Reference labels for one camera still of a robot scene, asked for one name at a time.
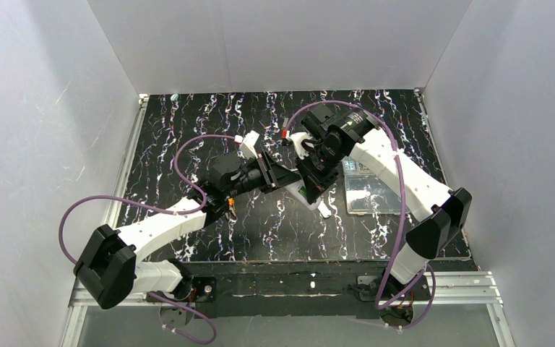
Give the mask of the green battery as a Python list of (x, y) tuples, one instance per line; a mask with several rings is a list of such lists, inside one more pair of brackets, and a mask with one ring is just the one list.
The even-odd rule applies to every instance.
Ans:
[(298, 190), (298, 192), (304, 197), (307, 198), (307, 192), (306, 192), (306, 187), (305, 186), (301, 186)]

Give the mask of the white remote control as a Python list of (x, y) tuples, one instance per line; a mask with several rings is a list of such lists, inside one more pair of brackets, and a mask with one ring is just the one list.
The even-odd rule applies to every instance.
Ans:
[(285, 186), (285, 189), (293, 196), (297, 201), (299, 201), (303, 206), (309, 210), (316, 210), (320, 205), (323, 204), (320, 198), (317, 198), (313, 202), (308, 202), (307, 191), (305, 184), (302, 180), (298, 180)]

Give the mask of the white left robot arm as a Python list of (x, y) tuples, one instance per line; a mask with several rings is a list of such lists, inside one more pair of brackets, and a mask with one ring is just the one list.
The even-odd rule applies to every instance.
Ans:
[(205, 196), (188, 196), (144, 220), (113, 229), (104, 224), (90, 236), (74, 266), (74, 275), (103, 309), (128, 295), (175, 293), (190, 274), (176, 261), (148, 262), (153, 252), (182, 236), (213, 224), (229, 211), (229, 199), (258, 189), (268, 194), (301, 179), (301, 175), (262, 152), (242, 160), (235, 153), (218, 156), (199, 181)]

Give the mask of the white remote battery cover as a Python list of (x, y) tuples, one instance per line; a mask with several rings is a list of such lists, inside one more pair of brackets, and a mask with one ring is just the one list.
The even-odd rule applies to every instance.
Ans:
[(319, 211), (319, 214), (324, 218), (330, 218), (332, 215), (332, 211), (331, 209), (328, 208), (328, 206), (326, 206), (326, 204), (324, 202), (320, 202), (317, 206), (317, 209)]

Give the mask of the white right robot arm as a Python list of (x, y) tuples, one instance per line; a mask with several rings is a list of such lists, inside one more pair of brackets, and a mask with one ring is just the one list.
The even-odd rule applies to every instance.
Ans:
[(397, 241), (382, 282), (408, 285), (461, 232), (472, 195), (465, 188), (451, 189), (414, 163), (378, 116), (346, 102), (333, 112), (330, 104), (302, 107), (283, 128), (283, 139), (295, 145), (297, 169), (307, 179), (306, 196), (315, 201), (345, 157), (367, 167), (401, 203)]

